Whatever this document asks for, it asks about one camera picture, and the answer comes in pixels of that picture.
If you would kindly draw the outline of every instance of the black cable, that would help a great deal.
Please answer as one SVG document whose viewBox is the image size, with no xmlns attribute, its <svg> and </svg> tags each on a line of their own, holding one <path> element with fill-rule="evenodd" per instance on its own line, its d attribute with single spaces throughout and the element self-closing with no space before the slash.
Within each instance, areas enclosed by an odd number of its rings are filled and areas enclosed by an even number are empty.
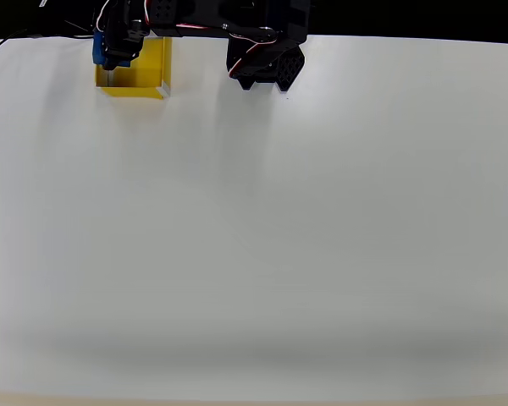
<svg viewBox="0 0 508 406">
<path fill-rule="evenodd" d="M 61 34 L 57 37 L 71 38 L 73 40 L 91 40 L 92 38 L 94 38 L 94 36 L 67 36 L 65 34 Z"/>
<path fill-rule="evenodd" d="M 16 36 L 17 36 L 17 35 L 19 35 L 19 34 L 22 34 L 22 33 L 23 33 L 23 32 L 25 32 L 25 31 L 26 31 L 26 28 L 24 28 L 23 30 L 18 30 L 18 31 L 14 32 L 14 33 L 13 33 L 12 35 L 10 35 L 10 36 L 6 36 L 3 40 L 1 40 L 1 41 L 0 41 L 0 46 L 1 46 L 1 45 L 3 45 L 3 43 L 4 43 L 5 41 L 7 41 L 7 40 L 9 40 L 9 39 L 11 39 L 11 38 L 14 38 L 14 37 L 16 37 Z"/>
<path fill-rule="evenodd" d="M 86 28 L 83 28 L 83 27 L 81 27 L 80 25 L 77 25 L 77 24 L 75 24 L 75 23 L 72 23 L 71 21 L 68 21 L 68 20 L 66 20 L 66 19 L 64 20 L 64 23 L 67 23 L 67 24 L 69 24 L 69 25 L 74 26 L 75 28 L 79 28 L 80 30 L 83 30 L 83 31 L 86 31 L 86 32 L 89 32 L 89 33 L 90 33 L 90 32 L 92 32 L 92 31 L 90 31 L 90 30 L 88 30 L 88 29 L 86 29 Z"/>
</svg>

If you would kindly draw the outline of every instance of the robotic arm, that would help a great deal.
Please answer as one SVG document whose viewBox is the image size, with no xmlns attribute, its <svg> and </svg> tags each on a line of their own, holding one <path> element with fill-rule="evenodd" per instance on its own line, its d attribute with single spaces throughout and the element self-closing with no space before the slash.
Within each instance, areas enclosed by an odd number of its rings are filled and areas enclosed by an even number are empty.
<svg viewBox="0 0 508 406">
<path fill-rule="evenodd" d="M 310 0 L 106 0 L 95 10 L 94 62 L 130 66 L 146 36 L 229 38 L 229 77 L 287 91 L 305 64 Z"/>
</svg>

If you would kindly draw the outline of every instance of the white surface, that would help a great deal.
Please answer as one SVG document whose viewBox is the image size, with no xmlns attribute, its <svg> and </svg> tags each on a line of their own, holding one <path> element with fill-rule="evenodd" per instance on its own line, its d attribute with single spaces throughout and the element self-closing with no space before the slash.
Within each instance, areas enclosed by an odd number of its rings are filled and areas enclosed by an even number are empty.
<svg viewBox="0 0 508 406">
<path fill-rule="evenodd" d="M 508 47 L 312 38 L 287 95 L 225 49 L 176 41 L 164 102 L 0 50 L 0 390 L 508 392 Z"/>
</svg>

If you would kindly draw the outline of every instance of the yellow container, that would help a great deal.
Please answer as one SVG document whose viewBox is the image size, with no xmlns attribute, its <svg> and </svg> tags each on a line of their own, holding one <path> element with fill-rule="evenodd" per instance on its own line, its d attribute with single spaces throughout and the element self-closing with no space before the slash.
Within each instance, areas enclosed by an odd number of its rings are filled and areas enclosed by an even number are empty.
<svg viewBox="0 0 508 406">
<path fill-rule="evenodd" d="M 113 71 L 96 65 L 96 87 L 113 97 L 169 97 L 171 38 L 146 38 L 130 68 Z"/>
</svg>

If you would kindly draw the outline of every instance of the white tabletop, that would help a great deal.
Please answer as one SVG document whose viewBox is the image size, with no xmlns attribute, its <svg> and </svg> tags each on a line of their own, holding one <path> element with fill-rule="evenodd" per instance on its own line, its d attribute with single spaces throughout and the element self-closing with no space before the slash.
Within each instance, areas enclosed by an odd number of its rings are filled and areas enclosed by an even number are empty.
<svg viewBox="0 0 508 406">
<path fill-rule="evenodd" d="M 173 96 L 91 43 L 0 50 L 0 391 L 508 393 L 508 46 L 313 37 L 290 92 L 174 42 Z"/>
</svg>

